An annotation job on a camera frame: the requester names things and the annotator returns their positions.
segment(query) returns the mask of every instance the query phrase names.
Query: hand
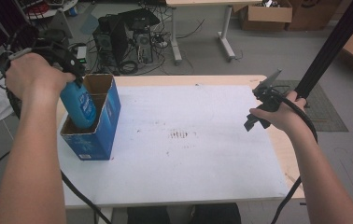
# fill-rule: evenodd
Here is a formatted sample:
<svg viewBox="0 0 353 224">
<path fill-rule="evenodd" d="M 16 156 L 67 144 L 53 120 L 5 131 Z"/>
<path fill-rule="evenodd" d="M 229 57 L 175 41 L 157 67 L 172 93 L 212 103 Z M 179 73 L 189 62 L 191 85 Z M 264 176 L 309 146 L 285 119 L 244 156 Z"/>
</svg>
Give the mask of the hand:
<svg viewBox="0 0 353 224">
<path fill-rule="evenodd" d="M 66 83 L 75 79 L 72 74 L 51 67 L 35 53 L 11 61 L 6 77 L 7 88 L 22 101 L 36 96 L 58 99 Z"/>
<path fill-rule="evenodd" d="M 306 100 L 304 98 L 297 99 L 298 93 L 291 91 L 287 95 L 287 99 L 292 101 L 294 104 L 299 106 L 304 111 Z M 286 133 L 293 132 L 296 128 L 305 125 L 304 121 L 290 108 L 288 105 L 282 103 L 276 112 L 267 112 L 258 108 L 252 108 L 249 112 L 260 118 L 266 119 L 271 122 L 277 129 L 280 129 Z"/>
</svg>

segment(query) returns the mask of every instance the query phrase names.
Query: computer tower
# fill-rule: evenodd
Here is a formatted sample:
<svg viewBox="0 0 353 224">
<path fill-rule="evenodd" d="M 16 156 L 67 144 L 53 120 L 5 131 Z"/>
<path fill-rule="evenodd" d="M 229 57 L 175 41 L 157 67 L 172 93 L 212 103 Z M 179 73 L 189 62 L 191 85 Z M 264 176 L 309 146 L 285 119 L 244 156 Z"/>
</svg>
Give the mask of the computer tower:
<svg viewBox="0 0 353 224">
<path fill-rule="evenodd" d="M 93 34 L 95 46 L 97 50 L 112 51 L 112 42 L 110 34 L 103 34 L 101 32 Z"/>
<path fill-rule="evenodd" d="M 150 31 L 134 33 L 136 54 L 140 63 L 153 63 Z"/>
<path fill-rule="evenodd" d="M 107 15 L 99 18 L 98 22 L 99 26 L 92 33 L 98 53 L 101 52 L 102 58 L 113 56 L 116 66 L 119 66 L 128 48 L 127 34 L 121 16 Z"/>
</svg>

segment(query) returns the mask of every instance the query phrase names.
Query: finger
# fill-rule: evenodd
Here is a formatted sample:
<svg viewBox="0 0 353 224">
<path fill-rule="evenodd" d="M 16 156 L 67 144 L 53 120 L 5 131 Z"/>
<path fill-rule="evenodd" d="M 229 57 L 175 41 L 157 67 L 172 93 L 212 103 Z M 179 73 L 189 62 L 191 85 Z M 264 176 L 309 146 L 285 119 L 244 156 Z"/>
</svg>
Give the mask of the finger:
<svg viewBox="0 0 353 224">
<path fill-rule="evenodd" d="M 296 91 L 290 91 L 287 94 L 287 99 L 289 99 L 292 102 L 295 102 L 297 97 L 298 97 L 298 93 Z"/>
<path fill-rule="evenodd" d="M 270 116 L 270 112 L 268 111 L 264 111 L 258 108 L 251 108 L 249 109 L 249 113 L 251 113 L 252 115 L 260 118 L 260 119 L 267 119 Z"/>
<path fill-rule="evenodd" d="M 304 98 L 298 98 L 298 99 L 296 100 L 296 104 L 298 104 L 298 105 L 305 105 L 305 104 L 307 104 L 307 100 L 304 99 Z"/>
</svg>

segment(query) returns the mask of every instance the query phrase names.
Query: black marks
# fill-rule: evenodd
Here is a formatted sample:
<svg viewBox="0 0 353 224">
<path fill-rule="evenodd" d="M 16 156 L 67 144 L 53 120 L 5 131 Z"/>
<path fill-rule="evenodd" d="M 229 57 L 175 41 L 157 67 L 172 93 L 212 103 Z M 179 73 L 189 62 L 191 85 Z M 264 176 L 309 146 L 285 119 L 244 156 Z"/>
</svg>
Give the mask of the black marks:
<svg viewBox="0 0 353 224">
<path fill-rule="evenodd" d="M 188 133 L 178 131 L 178 130 L 171 130 L 169 137 L 170 138 L 186 138 L 186 137 L 188 137 Z"/>
</svg>

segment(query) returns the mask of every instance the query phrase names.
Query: black device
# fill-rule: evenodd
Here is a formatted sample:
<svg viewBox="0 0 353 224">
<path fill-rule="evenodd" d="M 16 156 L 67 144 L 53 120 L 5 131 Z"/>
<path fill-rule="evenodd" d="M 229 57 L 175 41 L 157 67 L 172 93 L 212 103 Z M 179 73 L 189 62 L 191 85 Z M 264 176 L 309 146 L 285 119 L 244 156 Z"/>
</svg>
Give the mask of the black device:
<svg viewBox="0 0 353 224">
<path fill-rule="evenodd" d="M 153 26 L 160 23 L 159 18 L 157 18 L 151 11 L 146 8 L 121 12 L 118 15 L 122 16 L 123 21 L 126 23 L 130 31 L 134 30 L 134 23 L 137 21 L 137 19 L 148 18 L 148 26 Z"/>
<path fill-rule="evenodd" d="M 148 17 L 137 17 L 134 19 L 133 26 L 130 28 L 133 31 L 145 31 L 150 29 L 150 21 Z"/>
<path fill-rule="evenodd" d="M 98 27 L 92 33 L 101 63 L 119 66 L 128 48 L 124 23 L 119 15 L 106 15 L 98 19 Z"/>
</svg>

